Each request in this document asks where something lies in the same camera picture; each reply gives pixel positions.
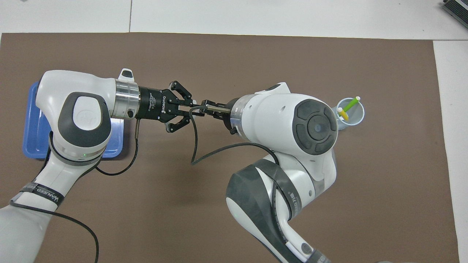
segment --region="robot logo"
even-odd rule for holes
[[[46,190],[41,189],[41,188],[36,188],[35,190],[38,191],[38,192],[41,193],[41,194],[45,194],[45,195],[47,195],[47,196],[50,196],[51,199],[52,199],[53,201],[55,201],[55,202],[57,202],[57,201],[59,200],[59,198],[58,198],[56,195],[50,193],[49,191],[46,191]]]
[[[289,196],[292,198],[292,202],[294,203],[294,209],[297,211],[299,209],[297,198],[294,196],[294,193],[290,193]]]
[[[166,96],[163,96],[162,97],[162,110],[161,110],[161,112],[166,113],[165,109],[166,109]]]
[[[326,263],[327,261],[328,261],[328,259],[324,255],[322,255],[317,262],[318,263]]]

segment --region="brown mat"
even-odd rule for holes
[[[334,263],[458,262],[439,88],[431,41],[190,34],[3,34],[0,49],[0,203],[42,163],[22,154],[28,89],[52,69],[117,77],[141,86],[180,81],[198,101],[227,102],[280,81],[329,105],[360,95],[363,123],[340,132],[336,183],[292,220]],[[220,121],[198,121],[199,154],[241,141]],[[133,127],[127,125],[127,134]],[[58,212],[99,237],[100,262],[274,262],[231,217],[233,172],[266,154],[237,148],[189,164],[193,130],[175,134],[143,120],[140,150],[125,174],[93,171]],[[105,161],[108,171],[123,161]],[[53,218],[37,262],[92,262],[81,227]]]

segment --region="yellow straw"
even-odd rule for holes
[[[338,112],[338,115],[340,115],[341,117],[343,117],[343,119],[345,121],[349,121],[349,117],[348,117],[348,114],[340,107],[336,110]]]

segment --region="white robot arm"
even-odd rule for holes
[[[177,81],[164,90],[138,86],[128,69],[118,79],[46,72],[36,105],[51,125],[51,154],[13,204],[55,211],[76,180],[98,165],[110,138],[111,117],[158,120],[166,123],[168,132],[175,132],[190,122],[190,113],[179,110],[179,105],[199,106],[191,97]],[[227,104],[201,104],[204,110],[190,112],[222,119],[232,134],[275,152],[231,177],[226,202],[237,222],[281,262],[329,263],[287,222],[335,181],[333,146],[338,130],[362,120],[362,105],[350,110],[351,121],[345,122],[335,108],[308,95],[292,94],[285,83]],[[176,116],[183,118],[169,123]],[[50,218],[11,205],[0,209],[0,263],[33,262]]]
[[[171,82],[170,90],[139,87],[129,69],[123,69],[118,79],[53,70],[39,82],[36,105],[51,126],[51,153],[42,171],[12,204],[53,212],[76,180],[98,165],[110,139],[111,117],[159,120],[174,132],[189,120],[179,105],[193,107],[194,101],[177,81]],[[183,119],[168,123],[176,116]],[[50,214],[12,205],[0,209],[0,263],[33,262],[50,218]]]
[[[329,263],[289,225],[336,178],[338,125],[317,98],[291,94],[285,83],[240,98],[231,123],[245,139],[275,151],[235,173],[226,192],[237,222],[281,262]]]

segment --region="cable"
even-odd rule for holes
[[[52,212],[52,211],[49,211],[49,210],[44,210],[44,209],[40,209],[40,208],[35,208],[35,207],[32,207],[32,206],[28,206],[28,205],[21,205],[21,204],[17,204],[15,203],[13,200],[10,200],[10,205],[11,206],[14,206],[14,207],[19,207],[19,208],[23,208],[23,209],[28,209],[28,210],[32,210],[32,211],[37,211],[37,212],[41,212],[41,213],[46,213],[46,214],[49,214],[49,215],[53,215],[53,216],[58,216],[58,217],[61,217],[61,218],[65,218],[67,220],[70,220],[82,227],[84,227],[86,230],[88,230],[88,232],[93,236],[94,238],[94,242],[96,244],[96,256],[95,256],[95,259],[94,259],[94,262],[97,263],[97,259],[99,257],[99,242],[97,241],[97,236],[96,234],[93,232],[93,230],[91,230],[91,228],[89,228],[87,225],[85,225],[84,223],[72,218],[72,217],[69,217],[67,215],[64,215],[64,214],[61,214],[61,213],[57,213],[57,212]]]
[[[258,148],[261,148],[261,149],[265,150],[266,152],[268,152],[268,154],[270,154],[273,157],[275,163],[277,165],[279,165],[278,157],[276,156],[276,154],[271,149],[269,149],[269,148],[267,148],[267,147],[265,147],[265,146],[263,146],[261,144],[253,143],[253,142],[241,142],[241,143],[236,143],[236,144],[224,146],[224,147],[221,147],[221,148],[219,148],[217,150],[214,150],[214,151],[212,151],[210,153],[207,153],[207,154],[203,155],[202,157],[200,157],[199,159],[195,160],[195,156],[197,155],[197,148],[198,148],[198,131],[197,131],[197,125],[195,124],[195,119],[193,118],[193,113],[192,112],[194,110],[198,110],[198,109],[204,109],[205,110],[205,109],[207,109],[207,107],[206,106],[196,106],[196,107],[193,107],[193,108],[191,108],[189,110],[189,117],[190,117],[190,120],[192,120],[193,130],[195,132],[195,146],[193,148],[192,160],[190,162],[192,165],[195,165],[195,164],[199,163],[200,161],[202,161],[203,159],[206,159],[206,158],[208,158],[208,157],[210,157],[212,155],[215,155],[215,154],[217,154],[219,152],[222,152],[224,150],[234,148],[234,147],[238,147],[238,146],[247,146],[247,145],[255,146],[255,147],[258,147]]]
[[[96,170],[98,170],[99,172],[101,172],[102,174],[105,174],[105,175],[115,176],[115,175],[123,174],[125,171],[130,169],[130,167],[135,162],[135,159],[137,158],[137,154],[138,154],[138,133],[139,133],[139,128],[140,128],[140,119],[137,119],[137,123],[135,124],[135,154],[133,155],[132,161],[130,162],[130,164],[125,169],[123,169],[122,171],[117,172],[117,173],[104,172],[101,169],[99,169],[99,167],[96,167]]]
[[[44,170],[45,166],[49,162],[50,157],[51,157],[51,147],[49,146],[49,147],[47,147],[47,154],[45,155],[45,158],[44,158],[44,164],[42,165],[41,170],[39,171],[39,173],[41,173],[42,170]]]
[[[273,218],[273,220],[275,220],[275,224],[279,226],[278,214],[276,212],[276,190],[280,192],[281,190],[278,186],[278,183],[273,178],[272,178],[272,181],[273,181],[273,185],[271,186],[271,217]],[[283,238],[283,243],[286,244],[288,242],[288,239],[283,233],[283,230],[280,227],[276,228],[276,230],[278,230],[278,235]]]

